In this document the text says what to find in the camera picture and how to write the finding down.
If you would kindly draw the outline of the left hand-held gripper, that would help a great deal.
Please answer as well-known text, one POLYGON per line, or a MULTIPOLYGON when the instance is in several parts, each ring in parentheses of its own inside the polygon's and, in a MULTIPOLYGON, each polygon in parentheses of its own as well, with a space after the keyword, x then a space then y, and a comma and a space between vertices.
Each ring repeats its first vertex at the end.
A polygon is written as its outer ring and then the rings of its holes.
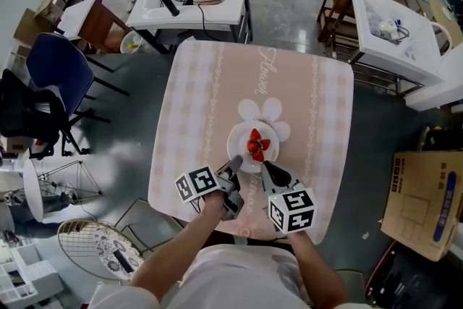
POLYGON ((223 221, 236 219, 244 205, 239 193, 241 187, 237 176, 242 163, 243 157, 236 155, 216 172, 209 166, 204 166, 180 175, 174 182, 180 199, 183 203, 191 203, 204 198, 208 193, 222 191, 225 194, 224 205, 227 209, 223 221))

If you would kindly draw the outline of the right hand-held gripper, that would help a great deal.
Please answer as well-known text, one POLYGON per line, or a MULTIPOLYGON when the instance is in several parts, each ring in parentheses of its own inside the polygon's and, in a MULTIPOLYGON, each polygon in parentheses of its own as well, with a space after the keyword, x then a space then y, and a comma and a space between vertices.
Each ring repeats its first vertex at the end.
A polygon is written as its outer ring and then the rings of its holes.
POLYGON ((264 161, 261 177, 265 213, 274 229, 282 234, 310 229, 318 210, 313 189, 272 161, 264 161))

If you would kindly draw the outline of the white round plate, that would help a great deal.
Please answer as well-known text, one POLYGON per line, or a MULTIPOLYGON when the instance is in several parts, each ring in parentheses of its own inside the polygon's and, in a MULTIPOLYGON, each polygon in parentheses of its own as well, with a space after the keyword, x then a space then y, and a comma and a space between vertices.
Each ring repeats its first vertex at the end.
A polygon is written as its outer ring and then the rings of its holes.
POLYGON ((263 151, 265 161, 275 161, 278 158, 280 142, 276 132, 266 123, 252 120, 235 125, 227 140, 227 152, 229 158, 240 155, 243 158, 240 170, 248 174, 260 173, 260 161, 256 161, 247 148, 252 131, 256 129, 262 140, 270 140, 269 146, 263 151))

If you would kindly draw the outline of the person's left forearm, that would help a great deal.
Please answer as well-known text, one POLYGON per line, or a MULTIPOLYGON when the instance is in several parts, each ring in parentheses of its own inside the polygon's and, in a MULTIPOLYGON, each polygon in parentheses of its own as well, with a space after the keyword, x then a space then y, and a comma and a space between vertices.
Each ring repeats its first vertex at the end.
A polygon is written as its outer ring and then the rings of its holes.
POLYGON ((184 276, 219 222, 200 212, 175 238, 161 246, 141 265, 131 285, 162 300, 184 276))

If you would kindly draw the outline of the person's right forearm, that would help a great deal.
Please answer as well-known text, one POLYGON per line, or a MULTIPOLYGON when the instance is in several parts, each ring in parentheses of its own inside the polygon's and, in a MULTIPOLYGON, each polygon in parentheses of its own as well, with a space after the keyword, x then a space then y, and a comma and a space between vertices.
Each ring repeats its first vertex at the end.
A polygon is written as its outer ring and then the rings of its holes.
POLYGON ((308 297, 317 309, 334 309, 349 302, 341 277, 321 258, 305 232, 288 235, 308 297))

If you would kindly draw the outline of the table with patterned cloth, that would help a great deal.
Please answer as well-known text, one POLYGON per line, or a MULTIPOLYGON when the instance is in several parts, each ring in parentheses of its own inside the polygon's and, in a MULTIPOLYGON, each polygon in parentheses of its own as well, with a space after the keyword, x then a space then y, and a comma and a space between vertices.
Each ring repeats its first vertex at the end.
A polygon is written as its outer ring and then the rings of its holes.
POLYGON ((204 165, 228 161, 234 128, 274 131, 280 166, 313 189, 317 204, 308 233, 326 235, 347 157, 353 72, 334 59, 265 46, 185 41, 178 48, 163 97, 154 142, 148 202, 190 221, 175 180, 204 165))

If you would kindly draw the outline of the person's white shirt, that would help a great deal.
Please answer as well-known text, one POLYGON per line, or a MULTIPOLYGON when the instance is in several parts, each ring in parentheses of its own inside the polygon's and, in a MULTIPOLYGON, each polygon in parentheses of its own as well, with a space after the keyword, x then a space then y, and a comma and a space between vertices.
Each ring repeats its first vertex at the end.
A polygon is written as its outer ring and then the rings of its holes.
MULTIPOLYGON (((309 309, 293 250, 256 245, 203 246, 167 309, 309 309)), ((159 309, 161 300, 133 287, 98 284, 89 309, 159 309)), ((371 309, 349 302, 334 309, 371 309)))

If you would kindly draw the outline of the large cardboard box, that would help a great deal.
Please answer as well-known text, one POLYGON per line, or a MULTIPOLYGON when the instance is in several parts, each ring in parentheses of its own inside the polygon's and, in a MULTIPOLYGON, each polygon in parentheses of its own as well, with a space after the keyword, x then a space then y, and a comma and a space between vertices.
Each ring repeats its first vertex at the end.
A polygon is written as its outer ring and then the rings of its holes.
POLYGON ((463 213, 463 151, 394 154, 381 231, 421 256, 439 261, 463 213))

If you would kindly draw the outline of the metal rack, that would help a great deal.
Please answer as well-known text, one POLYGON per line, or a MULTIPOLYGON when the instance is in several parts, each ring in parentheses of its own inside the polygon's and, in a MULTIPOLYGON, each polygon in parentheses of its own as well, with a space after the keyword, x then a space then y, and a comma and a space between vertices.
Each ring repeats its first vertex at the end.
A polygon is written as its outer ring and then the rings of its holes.
POLYGON ((380 93, 405 97, 407 94, 424 87, 422 83, 410 80, 402 75, 361 63, 359 56, 348 59, 347 63, 352 66, 355 82, 369 85, 380 93))

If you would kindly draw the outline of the white waste basket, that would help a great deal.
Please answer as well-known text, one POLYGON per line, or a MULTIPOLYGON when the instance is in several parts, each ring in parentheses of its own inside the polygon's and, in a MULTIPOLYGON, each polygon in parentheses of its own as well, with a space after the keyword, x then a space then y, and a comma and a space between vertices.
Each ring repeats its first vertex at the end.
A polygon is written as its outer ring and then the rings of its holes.
POLYGON ((134 30, 126 34, 120 43, 121 54, 140 54, 147 51, 148 44, 145 40, 134 30))

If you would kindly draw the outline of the black case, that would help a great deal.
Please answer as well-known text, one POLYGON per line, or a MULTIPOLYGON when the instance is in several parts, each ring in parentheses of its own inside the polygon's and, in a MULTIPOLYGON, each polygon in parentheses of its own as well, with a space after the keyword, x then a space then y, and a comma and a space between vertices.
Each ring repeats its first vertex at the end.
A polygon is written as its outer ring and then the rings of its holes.
POLYGON ((463 309, 463 260, 437 262, 392 242, 365 287, 368 305, 382 309, 463 309))

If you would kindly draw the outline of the white round container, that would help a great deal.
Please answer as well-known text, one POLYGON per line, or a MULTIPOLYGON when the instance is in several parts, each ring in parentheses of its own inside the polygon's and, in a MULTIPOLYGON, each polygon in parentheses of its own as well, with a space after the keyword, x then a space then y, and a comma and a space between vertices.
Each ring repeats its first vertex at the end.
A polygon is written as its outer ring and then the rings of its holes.
POLYGON ((369 20, 370 33, 379 38, 392 40, 398 35, 396 23, 391 19, 372 17, 369 20))

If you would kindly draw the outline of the blue chair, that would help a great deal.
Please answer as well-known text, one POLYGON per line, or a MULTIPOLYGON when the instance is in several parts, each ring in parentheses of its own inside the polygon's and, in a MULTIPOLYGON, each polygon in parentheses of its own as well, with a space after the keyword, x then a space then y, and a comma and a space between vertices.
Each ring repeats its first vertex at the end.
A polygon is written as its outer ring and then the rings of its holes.
POLYGON ((55 86, 63 102, 64 110, 74 125, 83 117, 108 123, 109 120, 97 117, 93 110, 78 111, 82 100, 93 83, 99 83, 117 93, 128 96, 129 93, 95 77, 89 63, 109 70, 94 59, 86 57, 63 35, 41 33, 35 39, 26 58, 26 67, 32 83, 37 88, 55 86))

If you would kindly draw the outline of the white curved faucet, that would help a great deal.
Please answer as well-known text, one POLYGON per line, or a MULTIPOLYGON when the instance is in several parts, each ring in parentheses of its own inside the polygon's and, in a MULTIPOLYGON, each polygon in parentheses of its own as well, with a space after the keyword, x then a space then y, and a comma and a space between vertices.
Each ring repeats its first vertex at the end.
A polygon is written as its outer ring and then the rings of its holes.
POLYGON ((444 26, 434 21, 431 21, 430 23, 438 43, 440 54, 443 56, 448 50, 452 50, 452 38, 444 26))

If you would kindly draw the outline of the white cubby shelf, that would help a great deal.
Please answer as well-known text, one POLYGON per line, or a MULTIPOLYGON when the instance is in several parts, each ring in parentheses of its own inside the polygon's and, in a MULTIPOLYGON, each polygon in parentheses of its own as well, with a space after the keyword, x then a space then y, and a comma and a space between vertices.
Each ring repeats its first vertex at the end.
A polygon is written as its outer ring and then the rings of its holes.
POLYGON ((17 247, 0 241, 0 302, 8 309, 24 309, 54 300, 64 290, 57 271, 40 258, 35 244, 23 240, 17 247))

